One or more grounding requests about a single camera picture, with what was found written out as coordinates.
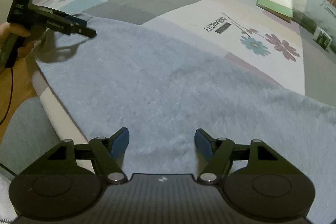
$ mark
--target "person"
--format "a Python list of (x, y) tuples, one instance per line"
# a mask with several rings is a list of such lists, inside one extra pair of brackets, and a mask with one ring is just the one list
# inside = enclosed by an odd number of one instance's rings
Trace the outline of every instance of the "person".
[[(8, 23), (8, 22), (2, 23), (0, 25), (0, 50), (4, 46), (7, 38), (11, 33), (17, 34), (21, 37), (29, 37), (31, 35), (31, 32), (20, 24)], [(17, 49), (17, 57), (25, 58), (33, 48), (34, 48), (34, 41), (29, 41), (25, 46)], [(0, 74), (4, 70), (5, 68), (0, 68)]]
[[(34, 41), (39, 40), (38, 37), (41, 37), (44, 30), (45, 28), (40, 28), (38, 32), (35, 32), (33, 29), (29, 31), (22, 25), (16, 23), (2, 23), (0, 25), (0, 48), (3, 47), (11, 33), (21, 37), (28, 37), (29, 42), (17, 50), (18, 58), (25, 58), (34, 48)], [(24, 113), (34, 113), (34, 122), (38, 123), (38, 126), (31, 126), (32, 123), (29, 122), (31, 117), (29, 115), (24, 114), (23, 116), (19, 116), (16, 114), (15, 120), (19, 122), (16, 122), (14, 127), (7, 127), (6, 134), (0, 145), (0, 155), (5, 155), (9, 149), (12, 151), (14, 149), (18, 155), (17, 158), (12, 159), (13, 162), (17, 163), (16, 169), (23, 165), (29, 166), (46, 151), (60, 142), (37, 97), (28, 99), (20, 107), (25, 108)], [(8, 195), (11, 181), (7, 175), (8, 172), (0, 167), (0, 223), (11, 223), (17, 217)]]

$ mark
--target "patterned bed sheet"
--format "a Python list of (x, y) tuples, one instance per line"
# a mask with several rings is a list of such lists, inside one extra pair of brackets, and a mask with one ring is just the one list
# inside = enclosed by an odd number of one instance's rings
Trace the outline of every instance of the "patterned bed sheet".
[(336, 56), (324, 52), (297, 23), (289, 24), (257, 7), (256, 0), (43, 0), (38, 4), (154, 29), (336, 106)]

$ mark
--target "black cable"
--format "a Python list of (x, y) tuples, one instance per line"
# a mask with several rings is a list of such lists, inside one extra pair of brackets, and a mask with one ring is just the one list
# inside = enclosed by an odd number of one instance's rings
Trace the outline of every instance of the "black cable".
[(12, 102), (12, 96), (13, 96), (13, 68), (11, 68), (10, 71), (11, 71), (11, 74), (12, 74), (12, 87), (10, 89), (9, 104), (8, 104), (7, 112), (6, 112), (5, 116), (4, 116), (4, 118), (1, 120), (0, 125), (2, 125), (2, 123), (5, 121), (5, 119), (6, 119), (7, 115), (8, 115), (9, 109), (11, 107), (11, 102)]
[(0, 167), (4, 168), (8, 173), (10, 173), (11, 175), (13, 175), (14, 177), (16, 177), (17, 175), (8, 167), (4, 166), (1, 162), (0, 162)]

